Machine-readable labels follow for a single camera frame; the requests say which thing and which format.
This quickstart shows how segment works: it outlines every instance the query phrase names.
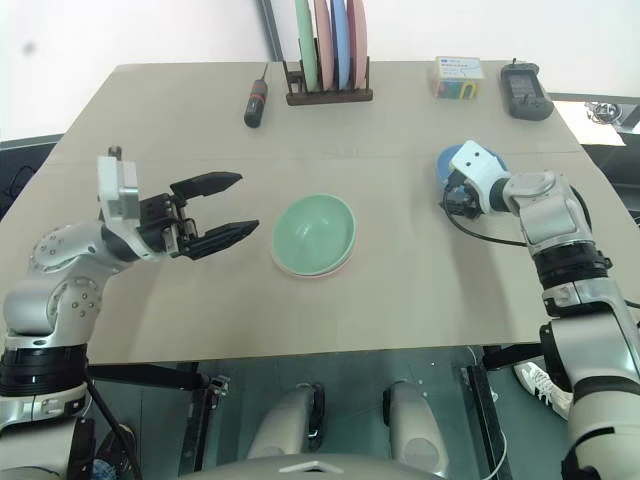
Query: gray floor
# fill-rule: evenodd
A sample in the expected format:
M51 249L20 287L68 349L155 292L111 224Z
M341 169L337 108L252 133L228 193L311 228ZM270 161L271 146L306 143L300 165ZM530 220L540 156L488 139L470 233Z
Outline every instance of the gray floor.
M478 479L488 472L476 458L480 439L471 434L460 368L471 364L466 348L333 353L299 357L240 359L201 364L201 371L231 377L229 395L210 426L205 469L246 456L266 411L300 382L319 382L327 395L327 433L322 452L389 457L388 429L382 421L382 392L400 379L426 393L449 446L451 478ZM519 386L510 369L490 374L508 458L517 480L560 478L566 452L563 421ZM97 382L119 421L138 435L146 478L176 478L189 413L190 394L151 387ZM98 441L106 425L92 407ZM531 446L536 445L535 452Z

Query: mint green bowl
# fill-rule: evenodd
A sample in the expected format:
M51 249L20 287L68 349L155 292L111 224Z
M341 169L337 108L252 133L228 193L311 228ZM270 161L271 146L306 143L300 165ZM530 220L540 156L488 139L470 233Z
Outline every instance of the mint green bowl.
M311 195L291 205L273 230L276 265L295 275L317 276L342 265L353 250L356 220L333 195Z

